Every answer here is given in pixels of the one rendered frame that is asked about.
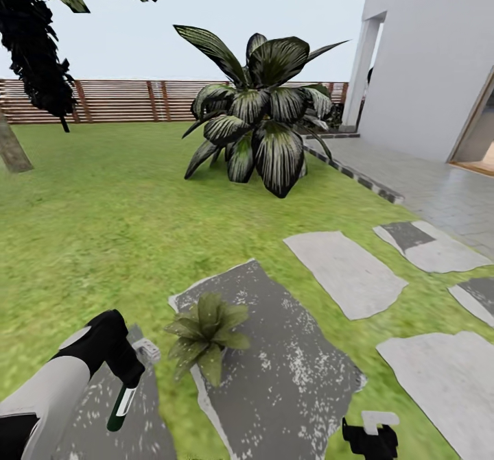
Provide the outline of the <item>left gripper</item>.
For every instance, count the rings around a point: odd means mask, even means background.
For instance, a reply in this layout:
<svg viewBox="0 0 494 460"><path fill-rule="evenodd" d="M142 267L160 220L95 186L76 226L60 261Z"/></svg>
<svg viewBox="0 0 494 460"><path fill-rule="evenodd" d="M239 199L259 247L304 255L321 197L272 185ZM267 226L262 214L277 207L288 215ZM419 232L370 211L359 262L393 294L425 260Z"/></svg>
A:
<svg viewBox="0 0 494 460"><path fill-rule="evenodd" d="M133 384L135 387L139 384L139 379L145 367L138 361L135 351L132 349L132 344L128 343L129 347L125 354L122 354L121 358L113 361L106 361L113 374L120 378L120 380L127 387Z"/></svg>

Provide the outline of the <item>insectifuge atomizer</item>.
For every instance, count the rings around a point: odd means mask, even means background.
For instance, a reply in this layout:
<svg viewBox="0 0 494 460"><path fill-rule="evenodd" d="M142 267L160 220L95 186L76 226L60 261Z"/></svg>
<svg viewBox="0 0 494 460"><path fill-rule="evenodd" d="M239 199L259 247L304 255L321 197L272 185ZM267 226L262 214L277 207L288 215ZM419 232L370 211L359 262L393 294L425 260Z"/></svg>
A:
<svg viewBox="0 0 494 460"><path fill-rule="evenodd" d="M106 425L111 432L116 432L122 427L136 390L137 387L133 384L130 387L123 384L108 424Z"/></svg>

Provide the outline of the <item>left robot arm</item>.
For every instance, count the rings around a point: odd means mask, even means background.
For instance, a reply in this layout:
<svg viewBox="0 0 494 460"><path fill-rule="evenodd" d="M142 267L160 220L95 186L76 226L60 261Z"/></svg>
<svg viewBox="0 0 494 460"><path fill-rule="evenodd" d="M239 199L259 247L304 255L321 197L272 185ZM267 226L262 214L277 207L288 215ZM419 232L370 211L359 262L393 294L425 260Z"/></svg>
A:
<svg viewBox="0 0 494 460"><path fill-rule="evenodd" d="M161 359L146 338L128 343L124 317L106 310L68 337L59 353L0 402L0 460L51 460L90 378L105 361L127 387Z"/></svg>

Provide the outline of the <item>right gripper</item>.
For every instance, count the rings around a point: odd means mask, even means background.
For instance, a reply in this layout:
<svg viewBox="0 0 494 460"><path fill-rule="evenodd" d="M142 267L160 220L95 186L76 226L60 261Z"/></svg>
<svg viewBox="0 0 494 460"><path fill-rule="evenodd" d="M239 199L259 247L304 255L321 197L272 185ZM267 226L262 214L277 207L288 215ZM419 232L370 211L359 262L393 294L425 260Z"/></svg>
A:
<svg viewBox="0 0 494 460"><path fill-rule="evenodd" d="M351 452L356 455L365 455L365 460L367 460L367 452L371 448L380 447L385 448L393 459L398 457L395 434L390 427L377 426L378 436L374 436L367 435L363 425L364 423L362 423L362 426L349 426L345 417L342 417L342 436L345 441L350 442Z"/></svg>

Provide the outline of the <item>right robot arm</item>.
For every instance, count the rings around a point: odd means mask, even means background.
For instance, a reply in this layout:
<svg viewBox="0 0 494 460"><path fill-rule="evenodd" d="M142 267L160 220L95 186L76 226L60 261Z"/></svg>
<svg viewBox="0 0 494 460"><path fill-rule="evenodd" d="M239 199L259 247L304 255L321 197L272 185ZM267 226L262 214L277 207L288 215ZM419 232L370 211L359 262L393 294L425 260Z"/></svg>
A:
<svg viewBox="0 0 494 460"><path fill-rule="evenodd" d="M391 411L362 411L362 420L362 426L352 427L342 417L342 436L350 442L351 452L365 455L365 460L397 458L395 434L389 427L399 425L397 414Z"/></svg>

